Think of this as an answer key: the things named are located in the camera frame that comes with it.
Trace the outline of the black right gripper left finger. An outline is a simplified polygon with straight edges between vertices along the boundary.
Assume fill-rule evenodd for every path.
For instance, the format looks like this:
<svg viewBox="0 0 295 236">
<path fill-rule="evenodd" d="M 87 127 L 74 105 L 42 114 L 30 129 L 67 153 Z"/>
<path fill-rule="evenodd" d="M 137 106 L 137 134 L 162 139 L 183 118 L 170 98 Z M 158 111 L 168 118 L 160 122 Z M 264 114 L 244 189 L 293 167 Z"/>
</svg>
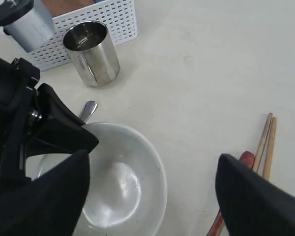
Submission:
<svg viewBox="0 0 295 236">
<path fill-rule="evenodd" d="M 72 235 L 89 183 L 89 154 L 79 150 L 32 183 L 0 196 L 0 236 Z"/>
</svg>

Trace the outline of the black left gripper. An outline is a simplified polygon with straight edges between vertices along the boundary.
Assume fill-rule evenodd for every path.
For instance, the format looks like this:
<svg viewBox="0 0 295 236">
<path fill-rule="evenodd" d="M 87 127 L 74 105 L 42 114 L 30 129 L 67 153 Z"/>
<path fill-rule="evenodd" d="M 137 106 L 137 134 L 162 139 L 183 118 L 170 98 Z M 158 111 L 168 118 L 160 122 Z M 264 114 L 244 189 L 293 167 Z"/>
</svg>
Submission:
<svg viewBox="0 0 295 236">
<path fill-rule="evenodd" d="M 0 195 L 30 181 L 26 157 L 91 152 L 99 144 L 50 85 L 41 84 L 36 93 L 39 80 L 40 70 L 24 58 L 0 58 Z M 31 117 L 34 110 L 37 118 Z"/>
</svg>

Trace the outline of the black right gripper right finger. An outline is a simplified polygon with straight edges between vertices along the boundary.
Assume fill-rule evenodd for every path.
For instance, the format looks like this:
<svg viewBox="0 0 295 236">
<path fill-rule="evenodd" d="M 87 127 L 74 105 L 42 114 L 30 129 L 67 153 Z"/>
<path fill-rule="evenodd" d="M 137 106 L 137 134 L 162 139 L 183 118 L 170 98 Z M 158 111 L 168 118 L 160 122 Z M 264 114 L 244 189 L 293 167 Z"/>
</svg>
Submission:
<svg viewBox="0 0 295 236">
<path fill-rule="evenodd" d="M 217 201 L 231 236 L 295 236 L 295 197 L 230 154 L 219 157 Z"/>
</svg>

